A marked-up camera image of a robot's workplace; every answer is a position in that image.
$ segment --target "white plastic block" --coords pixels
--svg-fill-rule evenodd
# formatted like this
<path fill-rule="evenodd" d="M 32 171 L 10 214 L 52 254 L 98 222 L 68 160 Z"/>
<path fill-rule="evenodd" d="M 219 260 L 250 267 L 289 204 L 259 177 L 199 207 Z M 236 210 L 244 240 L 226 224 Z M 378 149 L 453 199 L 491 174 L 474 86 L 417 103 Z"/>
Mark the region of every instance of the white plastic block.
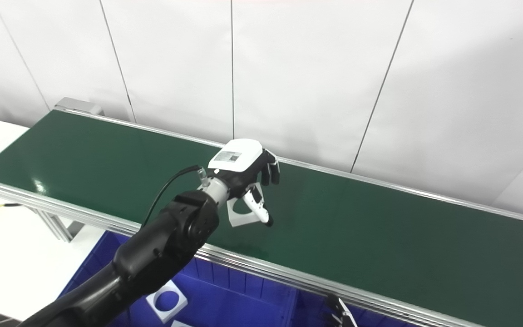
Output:
<path fill-rule="evenodd" d="M 187 325 L 186 323 L 182 323 L 178 320 L 173 320 L 173 324 L 171 325 L 171 327 L 193 327 L 193 326 Z"/>
<path fill-rule="evenodd" d="M 179 296 L 179 298 L 177 304 L 170 310 L 161 311 L 157 308 L 157 300 L 158 297 L 161 294 L 164 294 L 165 292 L 175 292 Z M 166 323 L 167 321 L 169 321 L 189 303 L 187 301 L 187 298 L 181 292 L 181 290 L 179 290 L 179 288 L 172 281 L 168 281 L 168 283 L 166 283 L 157 292 L 147 295 L 147 302 L 151 309 L 154 311 L 154 313 L 157 315 L 157 317 L 162 321 L 162 323 Z"/>
<path fill-rule="evenodd" d="M 263 197 L 262 186 L 259 183 L 256 183 L 256 188 L 259 190 L 261 196 Z M 227 214 L 229 217 L 229 223 L 231 227 L 237 227 L 241 225 L 246 225 L 253 222 L 259 222 L 260 218 L 256 216 L 255 213 L 236 213 L 233 209 L 235 203 L 238 199 L 233 198 L 227 201 Z"/>

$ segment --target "black fingertip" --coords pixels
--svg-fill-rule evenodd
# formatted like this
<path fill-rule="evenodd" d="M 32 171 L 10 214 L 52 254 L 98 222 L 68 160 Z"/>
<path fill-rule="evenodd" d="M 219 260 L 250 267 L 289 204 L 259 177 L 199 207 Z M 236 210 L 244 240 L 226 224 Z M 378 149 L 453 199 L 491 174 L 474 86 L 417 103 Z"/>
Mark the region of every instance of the black fingertip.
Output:
<path fill-rule="evenodd" d="M 271 227 L 272 225 L 274 225 L 274 218 L 272 218 L 271 215 L 269 218 L 270 219 L 268 219 L 267 223 L 265 223 L 265 224 L 266 224 L 266 226 Z"/>

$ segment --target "white square part with hole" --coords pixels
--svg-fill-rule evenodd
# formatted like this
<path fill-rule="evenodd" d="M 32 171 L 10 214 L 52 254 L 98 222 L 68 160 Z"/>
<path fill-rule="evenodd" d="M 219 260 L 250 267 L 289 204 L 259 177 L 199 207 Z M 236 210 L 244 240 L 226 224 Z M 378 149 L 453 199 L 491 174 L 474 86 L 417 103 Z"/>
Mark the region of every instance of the white square part with hole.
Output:
<path fill-rule="evenodd" d="M 193 326 L 187 325 L 186 323 L 182 323 L 178 320 L 173 320 L 173 324 L 171 325 L 171 327 L 193 327 Z"/>
<path fill-rule="evenodd" d="M 162 323 L 169 321 L 189 303 L 172 281 L 168 281 L 158 291 L 147 295 L 147 302 Z"/>

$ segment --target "wall panel seam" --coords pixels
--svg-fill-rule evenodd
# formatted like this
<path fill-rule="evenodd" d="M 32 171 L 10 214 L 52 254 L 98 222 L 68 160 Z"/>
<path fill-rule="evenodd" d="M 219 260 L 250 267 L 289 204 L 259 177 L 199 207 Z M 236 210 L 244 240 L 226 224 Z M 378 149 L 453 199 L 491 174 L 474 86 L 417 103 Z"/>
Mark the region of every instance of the wall panel seam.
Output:
<path fill-rule="evenodd" d="M 390 56 L 389 65 L 386 68 L 386 72 L 384 77 L 382 78 L 382 82 L 380 83 L 380 88 L 378 90 L 378 94 L 376 95 L 376 99 L 374 101 L 374 105 L 372 106 L 372 110 L 369 116 L 369 120 L 367 121 L 367 125 L 365 126 L 365 131 L 363 132 L 363 136 L 360 139 L 359 148 L 356 151 L 355 160 L 352 162 L 352 166 L 350 168 L 350 173 L 352 173 L 352 170 L 355 169 L 356 161 L 359 158 L 360 149 L 363 147 L 363 143 L 365 142 L 365 136 L 367 135 L 367 131 L 369 130 L 370 122 L 372 120 L 372 115 L 374 114 L 374 110 L 376 109 L 376 104 L 378 104 L 378 99 L 380 97 L 380 94 L 382 92 L 382 88 L 385 85 L 386 77 L 389 75 L 390 66 L 393 64 L 393 59 L 395 58 L 395 54 L 397 52 L 397 49 L 399 47 L 399 43 L 401 41 L 401 37 L 403 36 L 403 31 L 405 30 L 405 26 L 407 25 L 407 21 L 409 20 L 409 14 L 411 13 L 411 8 L 413 8 L 413 3 L 415 0 L 411 0 L 411 4 L 409 5 L 409 9 L 407 10 L 407 15 L 405 16 L 405 20 L 403 21 L 403 26 L 401 27 L 401 31 L 399 32 L 399 37 L 397 38 L 397 43 L 395 44 L 395 49 L 393 50 L 393 54 Z"/>

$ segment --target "robotic hand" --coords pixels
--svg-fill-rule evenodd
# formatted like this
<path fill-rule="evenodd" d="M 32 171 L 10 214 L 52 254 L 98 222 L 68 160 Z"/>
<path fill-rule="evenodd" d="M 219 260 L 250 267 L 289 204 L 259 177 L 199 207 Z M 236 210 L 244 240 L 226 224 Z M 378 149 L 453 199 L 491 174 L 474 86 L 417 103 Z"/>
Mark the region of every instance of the robotic hand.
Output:
<path fill-rule="evenodd" d="M 230 199 L 243 198 L 259 220 L 271 226 L 272 218 L 256 187 L 259 173 L 263 185 L 270 180 L 278 184 L 276 156 L 252 139 L 230 141 L 208 169 L 200 171 L 197 190 L 176 195 L 152 222 L 118 248 L 110 264 L 20 327 L 106 325 L 189 263 L 218 227 L 218 208 Z"/>

